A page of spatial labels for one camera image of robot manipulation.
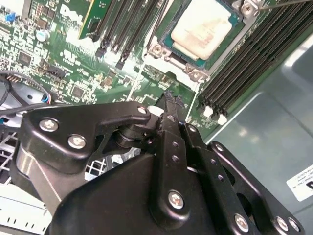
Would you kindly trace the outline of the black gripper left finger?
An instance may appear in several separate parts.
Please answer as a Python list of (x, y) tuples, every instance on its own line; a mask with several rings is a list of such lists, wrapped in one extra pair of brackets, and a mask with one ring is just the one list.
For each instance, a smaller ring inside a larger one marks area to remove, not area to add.
[(153, 155), (150, 212), (157, 222), (179, 222), (174, 211), (174, 97), (165, 92), (152, 107), (140, 103), (38, 109), (22, 119), (21, 172), (50, 213), (79, 184), (139, 155)]

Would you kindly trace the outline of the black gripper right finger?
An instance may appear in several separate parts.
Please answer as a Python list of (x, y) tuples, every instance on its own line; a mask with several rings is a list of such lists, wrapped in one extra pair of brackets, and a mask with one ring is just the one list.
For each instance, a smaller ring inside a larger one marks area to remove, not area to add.
[(176, 235), (303, 235), (287, 208), (220, 142), (205, 144), (174, 97)]

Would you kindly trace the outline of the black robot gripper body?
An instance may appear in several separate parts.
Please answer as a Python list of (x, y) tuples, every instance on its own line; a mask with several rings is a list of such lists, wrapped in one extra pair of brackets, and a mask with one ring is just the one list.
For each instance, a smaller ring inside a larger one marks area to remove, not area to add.
[(95, 179), (79, 184), (56, 179), (71, 188), (52, 209), (48, 235), (215, 235), (216, 228), (195, 173), (188, 178), (191, 207), (186, 221), (157, 222), (150, 212), (153, 155), (139, 155)]

